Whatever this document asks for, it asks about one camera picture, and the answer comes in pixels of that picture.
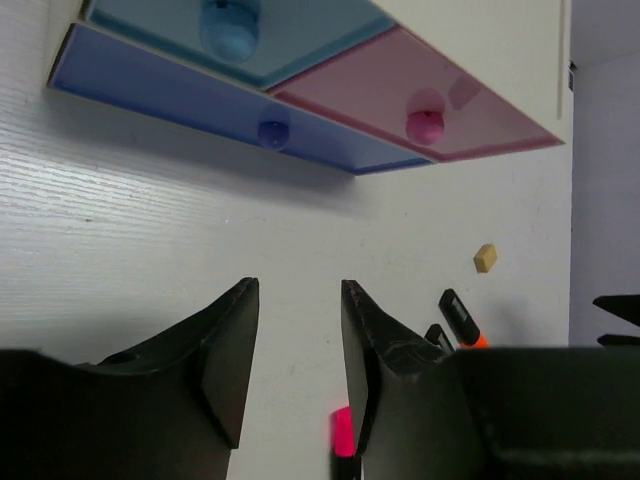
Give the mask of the pink drawer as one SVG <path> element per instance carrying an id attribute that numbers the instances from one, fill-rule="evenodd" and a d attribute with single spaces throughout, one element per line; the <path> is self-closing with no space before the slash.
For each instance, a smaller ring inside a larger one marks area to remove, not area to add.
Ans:
<path id="1" fill-rule="evenodd" d="M 270 89 L 275 98 L 437 162 L 559 139 L 401 27 Z"/>

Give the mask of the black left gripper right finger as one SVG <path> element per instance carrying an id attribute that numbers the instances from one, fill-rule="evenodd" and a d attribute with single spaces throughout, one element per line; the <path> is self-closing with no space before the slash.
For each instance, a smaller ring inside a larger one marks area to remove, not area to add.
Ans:
<path id="1" fill-rule="evenodd" d="M 485 479 L 482 444 L 451 356 L 341 284 L 356 454 L 367 479 Z"/>

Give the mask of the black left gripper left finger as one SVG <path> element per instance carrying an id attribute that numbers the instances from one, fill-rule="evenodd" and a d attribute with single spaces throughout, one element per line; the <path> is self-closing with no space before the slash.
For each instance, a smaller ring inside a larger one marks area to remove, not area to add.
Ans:
<path id="1" fill-rule="evenodd" d="M 223 479 L 239 445 L 259 318 L 245 278 L 97 364 L 1 354 L 5 479 Z"/>

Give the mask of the dark blue drawer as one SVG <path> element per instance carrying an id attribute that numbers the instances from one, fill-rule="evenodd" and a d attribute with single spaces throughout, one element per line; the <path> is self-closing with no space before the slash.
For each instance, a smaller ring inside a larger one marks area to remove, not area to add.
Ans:
<path id="1" fill-rule="evenodd" d="M 128 44 L 70 25 L 49 87 L 176 125 L 364 175 L 428 159 Z"/>

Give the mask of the yellow eraser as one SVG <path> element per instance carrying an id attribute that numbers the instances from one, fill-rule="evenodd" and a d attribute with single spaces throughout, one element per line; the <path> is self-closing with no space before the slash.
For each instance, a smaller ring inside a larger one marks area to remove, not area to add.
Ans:
<path id="1" fill-rule="evenodd" d="M 482 245 L 473 257 L 476 271 L 488 273 L 495 265 L 497 258 L 497 250 L 493 244 Z"/>

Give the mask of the orange capped highlighter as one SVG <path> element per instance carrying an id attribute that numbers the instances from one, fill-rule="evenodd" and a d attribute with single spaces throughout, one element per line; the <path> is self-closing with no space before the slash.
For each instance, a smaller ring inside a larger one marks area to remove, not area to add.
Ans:
<path id="1" fill-rule="evenodd" d="M 443 292 L 438 306 L 461 347 L 489 347 L 475 320 L 453 289 L 449 288 Z"/>

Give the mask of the light blue drawer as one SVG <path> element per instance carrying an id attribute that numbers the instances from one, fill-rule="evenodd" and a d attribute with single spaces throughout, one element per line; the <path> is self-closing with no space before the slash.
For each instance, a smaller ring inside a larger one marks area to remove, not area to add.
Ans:
<path id="1" fill-rule="evenodd" d="M 261 90 L 394 25 L 369 1 L 91 1 L 85 19 Z"/>

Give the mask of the pink capped highlighter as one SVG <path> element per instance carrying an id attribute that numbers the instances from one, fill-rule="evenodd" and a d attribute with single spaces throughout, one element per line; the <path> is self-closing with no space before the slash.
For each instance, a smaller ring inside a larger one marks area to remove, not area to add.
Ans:
<path id="1" fill-rule="evenodd" d="M 356 456 L 351 409 L 345 406 L 332 412 L 329 427 L 330 479 L 360 479 L 361 461 Z"/>

